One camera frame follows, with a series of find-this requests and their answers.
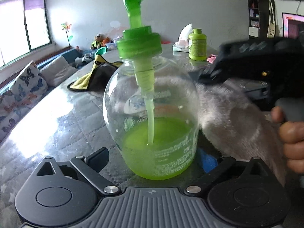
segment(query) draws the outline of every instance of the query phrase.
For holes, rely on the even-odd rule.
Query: gray handle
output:
[[[304,99],[303,98],[280,98],[275,103],[283,109],[286,121],[304,122]]]

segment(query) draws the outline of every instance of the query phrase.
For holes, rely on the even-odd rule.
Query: finger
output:
[[[287,166],[296,173],[304,173],[304,160],[288,160]]]
[[[304,140],[304,122],[286,122],[279,128],[281,139],[294,144]]]
[[[304,159],[304,141],[295,144],[284,144],[284,155],[293,160]]]
[[[284,121],[284,112],[281,107],[276,106],[271,110],[271,118],[273,122],[280,123]]]

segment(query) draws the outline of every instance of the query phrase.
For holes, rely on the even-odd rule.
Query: ribbed gray panel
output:
[[[177,188],[127,188],[120,196],[104,198],[90,217],[71,228],[235,227],[213,217],[200,198],[184,196]]]

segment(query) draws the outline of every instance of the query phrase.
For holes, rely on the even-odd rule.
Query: transparent soap bottle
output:
[[[199,100],[188,73],[160,56],[160,35],[141,25],[141,1],[124,0],[131,29],[117,43],[124,64],[107,84],[103,116],[128,167],[162,180],[194,159]]]

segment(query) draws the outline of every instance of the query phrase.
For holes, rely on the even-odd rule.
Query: window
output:
[[[50,43],[45,0],[0,3],[0,66]]]

